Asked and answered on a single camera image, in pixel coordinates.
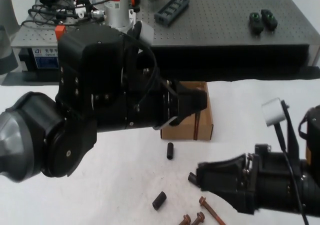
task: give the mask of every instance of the silver cylinder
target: silver cylinder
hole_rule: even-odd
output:
[[[104,12],[107,25],[110,27],[122,29],[130,25],[128,0],[111,0],[106,2],[104,4]]]

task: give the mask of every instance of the cardboard box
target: cardboard box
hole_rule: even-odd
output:
[[[210,105],[210,97],[206,82],[184,81],[181,82],[189,89],[202,89],[207,94],[207,108],[197,115],[193,114],[185,118],[178,126],[167,126],[161,130],[161,138],[165,140],[211,140],[214,123]]]

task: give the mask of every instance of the rusty bolt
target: rusty bolt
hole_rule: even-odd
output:
[[[197,214],[197,218],[196,220],[194,220],[194,222],[192,223],[192,225],[198,225],[200,223],[203,223],[205,220],[205,215],[203,214],[203,212],[198,212]]]
[[[206,198],[205,197],[200,197],[199,200],[200,206],[204,206],[205,209],[208,210],[208,212],[214,217],[214,219],[219,223],[219,225],[226,225],[224,223],[224,221],[222,221],[222,219],[218,216],[218,214],[215,212],[215,210],[213,210],[213,208],[206,202]]]
[[[190,225],[191,223],[191,218],[188,214],[183,216],[182,222],[179,223],[179,225]]]

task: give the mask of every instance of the bolt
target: bolt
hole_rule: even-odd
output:
[[[190,225],[191,223],[191,218],[188,214],[183,215],[183,220],[182,222],[179,223],[179,225]]]
[[[206,202],[205,197],[200,197],[199,199],[200,206],[204,206],[205,209],[214,217],[214,219],[219,223],[219,225],[226,225],[224,221],[218,216],[218,214],[213,210],[213,208]]]
[[[205,215],[203,214],[203,212],[198,212],[197,214],[197,218],[196,220],[194,220],[194,222],[191,225],[198,225],[199,223],[203,223],[205,220]]]
[[[148,75],[149,72],[150,72],[150,69],[149,69],[149,68],[143,69],[143,75]]]

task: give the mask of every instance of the white cloth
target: white cloth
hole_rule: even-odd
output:
[[[201,192],[188,182],[199,162],[230,159],[254,152],[256,143],[280,151],[272,127],[267,128],[261,104],[279,97],[289,105],[297,132],[306,111],[320,105],[320,79],[295,81],[210,82],[213,114],[210,142],[174,141],[174,159],[167,160],[167,142],[152,128],[98,134],[97,143],[70,177],[48,178],[39,174],[16,184],[0,176],[1,225],[172,225],[184,214],[194,220],[203,211],[206,224],[217,224],[200,207],[200,196],[227,225],[301,225],[300,215],[266,209],[255,215],[237,213],[226,201]],[[0,111],[11,107],[28,91],[46,93],[54,99],[57,86],[0,86]],[[305,143],[298,138],[300,157]],[[155,211],[153,200],[164,191],[167,200]],[[320,219],[309,217],[311,225]]]

